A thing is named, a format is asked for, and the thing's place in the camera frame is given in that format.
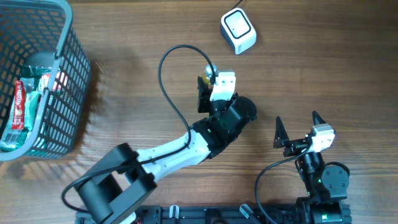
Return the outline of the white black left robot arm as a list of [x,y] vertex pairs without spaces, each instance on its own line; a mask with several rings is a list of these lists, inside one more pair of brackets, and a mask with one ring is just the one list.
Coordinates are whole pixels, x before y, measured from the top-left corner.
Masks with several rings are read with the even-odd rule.
[[134,151],[122,143],[110,150],[75,186],[86,207],[84,212],[95,223],[122,223],[156,189],[160,179],[226,149],[257,117],[255,104],[235,93],[235,86],[235,77],[216,78],[211,86],[198,78],[198,89],[205,94],[199,102],[205,104],[207,118],[161,146]]

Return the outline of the yellow dish soap bottle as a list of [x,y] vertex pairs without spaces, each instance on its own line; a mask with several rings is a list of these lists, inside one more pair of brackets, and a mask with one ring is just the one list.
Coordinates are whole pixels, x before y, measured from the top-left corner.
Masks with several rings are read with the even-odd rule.
[[205,67],[204,74],[201,76],[201,78],[205,85],[207,85],[209,88],[213,87],[217,71],[218,69],[215,64],[212,64],[212,66],[207,65]]

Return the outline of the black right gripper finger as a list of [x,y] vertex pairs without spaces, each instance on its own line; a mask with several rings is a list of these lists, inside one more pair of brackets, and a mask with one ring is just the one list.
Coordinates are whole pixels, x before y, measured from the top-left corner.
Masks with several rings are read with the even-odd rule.
[[314,125],[326,124],[326,121],[316,111],[312,112],[312,118]]
[[273,148],[282,148],[287,147],[290,144],[289,136],[285,130],[284,124],[280,118],[277,116],[275,119],[275,136],[274,136],[274,143]]

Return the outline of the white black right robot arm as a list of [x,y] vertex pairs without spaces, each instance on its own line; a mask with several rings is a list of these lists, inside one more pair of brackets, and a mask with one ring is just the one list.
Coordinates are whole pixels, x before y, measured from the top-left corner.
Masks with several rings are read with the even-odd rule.
[[325,162],[321,152],[332,146],[336,131],[316,112],[313,126],[302,139],[291,140],[281,118],[276,117],[274,148],[284,157],[296,157],[295,166],[305,184],[307,197],[295,203],[296,223],[351,223],[348,197],[350,171],[340,162]]

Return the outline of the red Nescafe stick sachet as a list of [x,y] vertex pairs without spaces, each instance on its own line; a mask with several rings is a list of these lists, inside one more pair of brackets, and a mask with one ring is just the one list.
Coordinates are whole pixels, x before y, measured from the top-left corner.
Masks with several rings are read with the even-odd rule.
[[12,120],[13,130],[24,129],[25,116],[25,87],[22,81],[16,81],[14,94],[14,113]]

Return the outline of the green 3M product package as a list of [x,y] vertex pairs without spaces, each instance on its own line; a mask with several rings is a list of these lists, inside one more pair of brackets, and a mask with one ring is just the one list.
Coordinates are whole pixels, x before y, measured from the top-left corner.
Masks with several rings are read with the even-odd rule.
[[11,105],[9,121],[1,137],[1,150],[5,152],[15,151],[20,148],[30,137],[34,128],[37,107],[52,69],[50,67],[23,66],[19,81],[25,87],[25,116],[24,129],[13,130],[12,120],[14,113],[14,99]]

